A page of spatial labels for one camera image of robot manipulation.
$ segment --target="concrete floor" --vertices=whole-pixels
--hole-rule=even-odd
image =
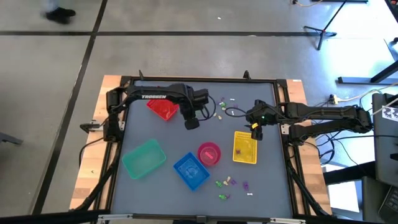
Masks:
[[[0,144],[0,216],[29,213],[90,38],[1,32],[93,30],[101,0],[61,3],[77,11],[69,26],[44,20],[40,0],[0,0],[0,131],[24,140],[21,146]],[[108,0],[99,31],[301,32],[304,25],[323,28],[339,5],[323,2],[303,8],[289,0]],[[339,76],[371,77],[393,62],[383,38],[397,35],[398,26],[384,1],[347,4],[330,30],[338,35],[324,41],[319,52],[314,49],[316,37],[97,37],[43,212],[68,209],[78,151],[86,141],[78,126],[93,115],[103,75],[136,75],[141,69],[148,75],[241,77],[249,70],[256,78],[303,80],[310,105],[325,101],[331,93],[346,98],[375,88],[335,81]],[[398,89],[385,92],[398,93]],[[371,97],[363,103],[370,108]],[[344,144],[356,162],[374,159],[371,139]],[[333,162],[353,165],[340,146]]]

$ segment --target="gray table surface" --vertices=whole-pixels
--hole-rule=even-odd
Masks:
[[[386,105],[384,96],[375,93],[372,95],[373,111]],[[398,134],[398,122],[382,117],[382,112],[373,116],[374,134]],[[396,138],[374,138],[374,155],[376,160],[376,179],[398,187],[398,162],[390,158],[390,154],[398,153],[398,140]]]
[[[137,86],[168,86],[172,82],[136,82]],[[268,83],[186,83],[199,90],[207,88],[210,95],[220,101],[225,97],[228,106],[238,104],[244,110],[254,106],[254,100],[261,99],[275,104],[272,85]],[[227,217],[281,217],[292,216],[289,188],[282,145],[277,126],[263,129],[264,139],[258,142],[257,164],[243,164],[232,161],[235,131],[249,132],[244,127],[244,118],[226,116],[217,106],[216,117],[203,121],[200,127],[187,131],[182,115],[178,112],[165,122],[146,107],[146,100],[135,101],[127,116],[121,156],[134,150],[148,139],[158,140],[167,159],[163,165],[147,176],[133,180],[120,163],[111,212],[141,213],[151,215],[207,215]],[[209,167],[210,178],[196,191],[191,191],[173,169],[173,165],[186,153],[197,154],[203,142],[211,141],[221,148],[221,159]],[[224,181],[231,176],[237,185],[218,188],[216,180]],[[248,196],[242,182],[249,183]],[[219,194],[230,194],[220,200]]]

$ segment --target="yellow bin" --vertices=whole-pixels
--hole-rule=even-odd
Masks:
[[[248,164],[257,163],[257,141],[251,138],[251,133],[235,131],[232,160]]]

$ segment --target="shoe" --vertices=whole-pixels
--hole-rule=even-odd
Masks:
[[[76,12],[71,9],[64,9],[58,7],[56,10],[52,12],[46,12],[45,17],[50,20],[57,22],[59,24],[69,24],[70,17],[76,15]]]

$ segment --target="blue plastic basket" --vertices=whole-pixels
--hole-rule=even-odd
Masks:
[[[210,173],[192,154],[192,152],[189,152],[187,155],[182,157],[182,159],[175,163],[173,167],[182,180],[193,191],[195,191],[210,177]]]

